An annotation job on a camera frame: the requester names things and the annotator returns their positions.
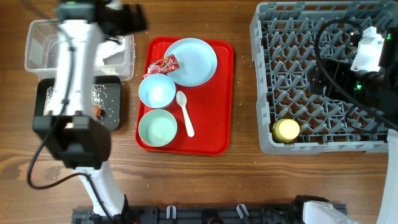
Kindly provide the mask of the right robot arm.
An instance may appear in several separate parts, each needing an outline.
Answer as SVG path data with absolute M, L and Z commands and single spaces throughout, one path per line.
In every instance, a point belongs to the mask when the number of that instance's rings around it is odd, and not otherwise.
M 348 23 L 358 30 L 351 41 L 356 47 L 354 60 L 322 58 L 318 34 L 313 45 L 316 65 L 308 72 L 310 92 L 350 102 L 344 121 L 357 132 L 388 130 L 388 167 L 377 222 L 397 223 L 397 28 L 381 35 L 375 27 Z

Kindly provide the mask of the orange carrot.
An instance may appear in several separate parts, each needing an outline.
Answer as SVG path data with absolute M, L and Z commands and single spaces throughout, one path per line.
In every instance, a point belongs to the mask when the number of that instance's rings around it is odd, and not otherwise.
M 102 109 L 99 106 L 94 105 L 93 110 L 95 118 L 99 118 L 102 114 Z

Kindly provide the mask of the white napkin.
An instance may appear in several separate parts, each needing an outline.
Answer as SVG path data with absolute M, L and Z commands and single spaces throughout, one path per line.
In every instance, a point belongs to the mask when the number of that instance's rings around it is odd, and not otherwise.
M 116 73 L 116 65 L 124 62 L 125 38 L 111 39 L 99 44 L 95 55 L 95 68 L 107 75 Z

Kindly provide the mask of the red snack wrapper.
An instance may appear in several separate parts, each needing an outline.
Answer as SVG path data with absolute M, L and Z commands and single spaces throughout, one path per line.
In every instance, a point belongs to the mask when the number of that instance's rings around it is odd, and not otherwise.
M 176 71 L 180 68 L 177 58 L 174 54 L 170 54 L 160 60 L 155 61 L 150 64 L 147 68 L 146 74 L 143 75 L 142 79 L 147 78 L 148 76 L 154 74 L 163 74 L 166 75 L 170 72 Z

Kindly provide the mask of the light green bowl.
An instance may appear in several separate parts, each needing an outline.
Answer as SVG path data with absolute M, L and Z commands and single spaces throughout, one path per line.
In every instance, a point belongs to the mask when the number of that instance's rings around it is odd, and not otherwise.
M 145 144 L 162 147 L 175 138 L 177 129 L 177 120 L 170 112 L 156 109 L 147 112 L 141 118 L 138 133 Z

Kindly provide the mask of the pile of white rice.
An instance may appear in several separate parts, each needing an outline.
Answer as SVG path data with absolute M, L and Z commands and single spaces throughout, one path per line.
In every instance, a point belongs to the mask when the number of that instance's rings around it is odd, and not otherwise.
M 106 113 L 113 115 L 114 110 L 111 108 L 112 103 L 116 103 L 116 100 L 112 99 L 111 94 L 106 92 L 106 90 L 111 90 L 111 87 L 105 87 L 105 84 L 95 84 L 92 87 L 92 102 L 93 106 L 99 106 L 102 109 L 102 114 L 99 118 L 95 120 L 104 120 Z

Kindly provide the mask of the light blue bowl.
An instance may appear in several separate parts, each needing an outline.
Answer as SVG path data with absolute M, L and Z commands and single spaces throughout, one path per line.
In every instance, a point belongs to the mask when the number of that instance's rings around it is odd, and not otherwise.
M 149 75 L 139 85 L 139 98 L 150 108 L 165 108 L 174 100 L 177 92 L 174 81 L 167 75 Z

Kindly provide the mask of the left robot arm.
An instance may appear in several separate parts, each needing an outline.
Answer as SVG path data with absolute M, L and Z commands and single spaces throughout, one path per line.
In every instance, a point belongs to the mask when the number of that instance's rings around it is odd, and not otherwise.
M 54 159 L 79 177 L 93 202 L 94 223 L 134 223 L 134 212 L 109 164 L 111 133 L 95 120 L 92 103 L 99 44 L 144 31 L 139 4 L 117 1 L 60 1 L 54 26 L 61 43 L 47 114 L 35 116 L 33 130 Z

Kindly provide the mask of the yellow plastic cup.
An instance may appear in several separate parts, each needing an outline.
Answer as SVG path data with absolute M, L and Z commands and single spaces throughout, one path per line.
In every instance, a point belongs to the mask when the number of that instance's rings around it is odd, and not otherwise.
M 272 137 L 275 142 L 292 142 L 300 134 L 300 126 L 293 119 L 280 119 L 272 126 Z

